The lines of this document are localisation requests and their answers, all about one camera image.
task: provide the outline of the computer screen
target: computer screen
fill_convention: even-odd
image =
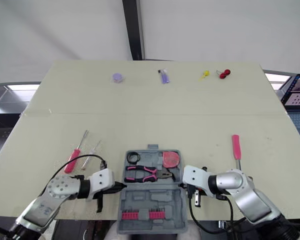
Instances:
[[[287,110],[300,110],[300,74],[298,74],[281,99]]]

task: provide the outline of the purple bottle cap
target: purple bottle cap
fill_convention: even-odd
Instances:
[[[113,74],[112,78],[113,78],[113,81],[115,83],[121,83],[123,81],[123,79],[124,79],[123,76],[122,76],[122,74],[120,74],[120,73]]]

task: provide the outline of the pink-handled pliers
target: pink-handled pliers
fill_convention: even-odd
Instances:
[[[168,169],[166,169],[165,167],[163,167],[162,170],[157,170],[157,168],[154,166],[137,165],[137,166],[126,166],[125,170],[126,171],[141,170],[152,174],[150,176],[145,176],[143,178],[125,177],[124,181],[126,183],[155,182],[158,179],[166,179],[166,178],[173,177],[173,174],[169,172]]]

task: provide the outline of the pliers handle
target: pliers handle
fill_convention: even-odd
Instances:
[[[142,170],[148,173],[151,173],[152,175],[150,176],[145,176],[143,178],[134,178],[134,177],[125,177],[124,181],[126,183],[144,183],[144,182],[155,182],[157,181],[157,168],[154,166],[142,166],[142,165],[136,165],[136,166],[126,166],[125,167],[126,171],[131,171],[131,170]]]

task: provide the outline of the red bead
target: red bead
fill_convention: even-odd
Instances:
[[[231,71],[229,70],[229,69],[226,69],[226,70],[224,70],[224,72],[223,72],[226,76],[228,76],[230,73],[231,73]]]
[[[227,75],[223,72],[219,75],[219,78],[224,79]]]

